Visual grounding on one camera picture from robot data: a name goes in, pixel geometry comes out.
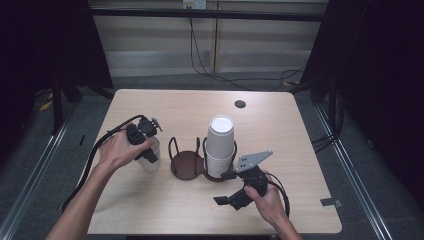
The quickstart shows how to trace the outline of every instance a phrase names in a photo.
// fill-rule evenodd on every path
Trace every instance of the gray floor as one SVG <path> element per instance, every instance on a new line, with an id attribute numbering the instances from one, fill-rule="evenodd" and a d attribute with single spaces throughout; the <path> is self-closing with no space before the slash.
<path id="1" fill-rule="evenodd" d="M 223 76 L 227 78 L 278 78 L 280 74 L 240 73 L 224 74 Z M 299 75 L 296 75 L 288 80 L 297 81 L 298 79 Z M 234 83 L 257 91 L 268 91 L 280 84 L 277 80 L 267 81 L 263 79 L 236 81 Z M 115 78 L 114 84 L 116 89 L 243 90 L 231 83 L 213 80 L 198 74 Z M 286 91 L 289 88 L 282 86 L 277 91 Z M 56 211 L 57 206 L 66 199 L 78 181 L 86 157 L 94 144 L 97 132 L 110 105 L 110 100 L 98 96 L 90 90 L 82 89 L 82 92 L 84 97 L 81 103 L 76 106 L 76 112 L 70 119 L 68 130 L 56 150 L 13 239 L 42 239 L 60 216 L 60 213 Z M 50 139 L 50 131 L 53 126 L 52 109 L 38 112 L 38 107 L 44 102 L 45 97 L 36 99 L 36 106 L 21 133 L 21 141 L 17 149 L 9 157 L 8 164 L 0 169 L 1 221 L 4 220 L 13 206 Z M 307 91 L 298 93 L 295 98 L 311 140 L 322 137 L 325 131 L 315 111 L 316 105 L 312 104 L 309 99 L 309 93 Z M 70 106 L 65 101 L 65 110 L 69 109 Z M 85 135 L 85 138 L 80 145 L 83 135 Z M 387 169 L 384 159 L 378 151 L 369 147 L 366 136 L 351 120 L 348 113 L 345 116 L 341 140 L 355 165 L 356 171 L 359 172 L 371 198 L 387 223 L 393 239 L 423 239 L 423 212 L 420 211 L 405 188 Z M 332 146 L 319 152 L 317 157 L 332 197 L 343 203 L 343 206 L 337 209 L 343 229 L 336 235 L 303 235 L 304 239 L 378 239 Z M 125 238 L 125 236 L 89 237 L 89 239 Z M 142 237 L 137 239 L 173 238 Z"/>

